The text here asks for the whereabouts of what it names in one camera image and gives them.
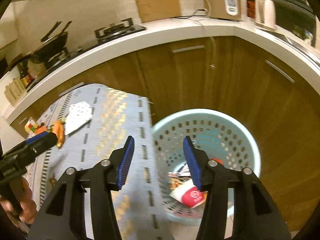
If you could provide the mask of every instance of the bottle label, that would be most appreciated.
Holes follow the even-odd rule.
[[[24,85],[24,87],[27,87],[27,85],[31,82],[30,76],[27,75],[24,78],[21,78],[21,82]]]

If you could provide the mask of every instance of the sink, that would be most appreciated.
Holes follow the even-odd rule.
[[[318,67],[318,69],[320,70],[320,60],[318,59],[318,57],[316,55],[314,55],[312,52],[310,52],[307,48],[305,48],[301,44],[297,43],[296,41],[290,39],[289,37],[287,37],[281,33],[276,33],[273,31],[263,30],[263,29],[260,29],[260,30],[273,35],[274,37],[278,38],[282,42],[285,42],[287,45],[289,45],[293,49],[297,50],[303,56],[305,56],[308,60],[310,60],[312,63],[314,63],[314,65],[316,65]]]

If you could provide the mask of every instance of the patterned tablecloth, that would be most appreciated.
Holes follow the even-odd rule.
[[[33,192],[37,209],[68,167],[93,167],[112,151],[123,147],[131,135],[135,151],[126,184],[112,193],[122,238],[128,240],[172,240],[165,218],[156,172],[148,99],[100,84],[77,88],[54,102],[39,118],[47,126],[66,117],[71,104],[81,101],[92,107],[92,120],[71,136],[64,145],[41,154],[28,167],[25,178]],[[90,190],[85,194],[87,236],[93,239]]]

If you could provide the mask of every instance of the rice cooker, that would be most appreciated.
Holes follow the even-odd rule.
[[[211,5],[209,17],[239,21],[241,19],[240,0],[208,0]],[[205,8],[210,11],[208,2],[204,2]]]

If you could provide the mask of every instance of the bottle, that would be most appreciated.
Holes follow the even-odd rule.
[[[20,71],[20,79],[25,88],[30,86],[32,83],[32,77],[27,70],[27,62],[27,60],[24,60],[20,64],[18,64],[18,69]]]

